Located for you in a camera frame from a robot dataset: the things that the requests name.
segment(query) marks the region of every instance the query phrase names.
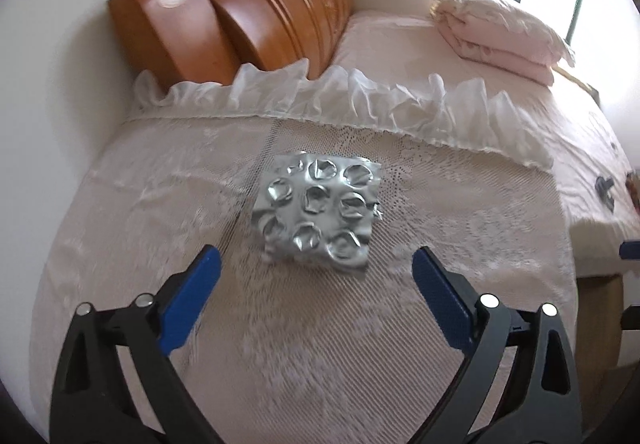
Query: blue gripper pad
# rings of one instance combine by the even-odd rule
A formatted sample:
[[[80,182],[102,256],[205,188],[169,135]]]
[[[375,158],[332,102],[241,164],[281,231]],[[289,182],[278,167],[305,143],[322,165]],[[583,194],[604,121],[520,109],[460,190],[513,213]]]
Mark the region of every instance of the blue gripper pad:
[[[449,346],[462,350],[465,355],[473,353],[476,347],[473,316],[447,279],[442,264],[427,250],[418,249],[412,271],[415,284]]]
[[[161,352],[168,356],[182,347],[200,312],[220,278],[222,261],[215,247],[210,247],[194,262],[182,286],[160,316],[162,333],[158,339]]]
[[[622,242],[619,255],[623,260],[640,260],[640,240]]]

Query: mattress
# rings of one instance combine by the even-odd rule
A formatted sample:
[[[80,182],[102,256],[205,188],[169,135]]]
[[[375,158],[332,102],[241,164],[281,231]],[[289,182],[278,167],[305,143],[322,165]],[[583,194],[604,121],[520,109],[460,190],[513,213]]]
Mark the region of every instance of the mattress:
[[[615,275],[640,269],[621,261],[620,243],[640,239],[640,215],[625,188],[632,169],[602,111],[586,92],[556,74],[548,88],[504,70],[459,58],[429,18],[359,12],[351,17],[334,63],[360,69],[368,78],[398,84],[417,94],[428,75],[446,88],[482,78],[487,93],[506,91],[526,110],[554,160],[553,174],[571,237],[578,277]],[[595,192],[598,176],[612,177],[614,211]]]
[[[30,383],[43,426],[76,305],[111,309],[153,293],[204,244],[220,248],[222,277],[171,359],[226,442],[407,442],[462,363],[412,280],[424,244],[510,307],[554,303],[574,341],[558,192],[542,142],[506,95],[489,104],[480,80],[444,92],[433,76],[417,97],[357,70],[305,74],[304,61],[273,73],[244,66],[231,87],[185,82],[167,97],[139,79],[136,106],[84,177],[40,282]],[[456,130],[469,111],[475,147],[470,129]],[[362,281],[261,258],[250,228],[259,177],[274,155],[299,150],[382,163],[383,220]],[[512,359],[507,351],[478,426]],[[157,427],[138,384],[132,396]]]

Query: lace tablecloth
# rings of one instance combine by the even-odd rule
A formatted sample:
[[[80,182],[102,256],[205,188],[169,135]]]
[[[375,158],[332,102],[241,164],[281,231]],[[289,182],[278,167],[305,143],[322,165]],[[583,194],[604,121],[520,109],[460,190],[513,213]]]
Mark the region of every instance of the lace tablecloth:
[[[296,150],[383,164],[385,216],[374,226],[364,281],[261,260],[249,223],[257,182],[274,154]],[[76,305],[110,309],[155,292],[203,244],[221,249],[222,277],[172,361],[229,444],[407,441],[462,362],[411,277],[423,244],[507,305],[554,303],[574,339],[574,264],[549,173],[369,129],[265,117],[139,119],[85,177],[40,283],[30,365],[44,424]],[[478,424],[492,414],[509,362]],[[153,425],[139,386],[132,394]]]

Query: empty pill blister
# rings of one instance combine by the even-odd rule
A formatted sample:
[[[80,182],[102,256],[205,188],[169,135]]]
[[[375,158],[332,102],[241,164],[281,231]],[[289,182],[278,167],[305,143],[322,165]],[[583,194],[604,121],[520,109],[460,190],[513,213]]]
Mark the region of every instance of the empty pill blister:
[[[372,224],[382,217],[381,178],[380,164],[362,157],[277,155],[262,174],[252,212],[267,258],[364,274]]]

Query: wooden headboard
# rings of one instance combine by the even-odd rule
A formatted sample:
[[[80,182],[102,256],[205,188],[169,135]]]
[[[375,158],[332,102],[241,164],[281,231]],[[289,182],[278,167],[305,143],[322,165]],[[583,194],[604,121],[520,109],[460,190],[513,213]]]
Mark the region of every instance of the wooden headboard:
[[[245,62],[274,70],[308,58],[317,78],[351,0],[109,0],[109,9],[131,65],[167,90],[179,81],[230,84]]]

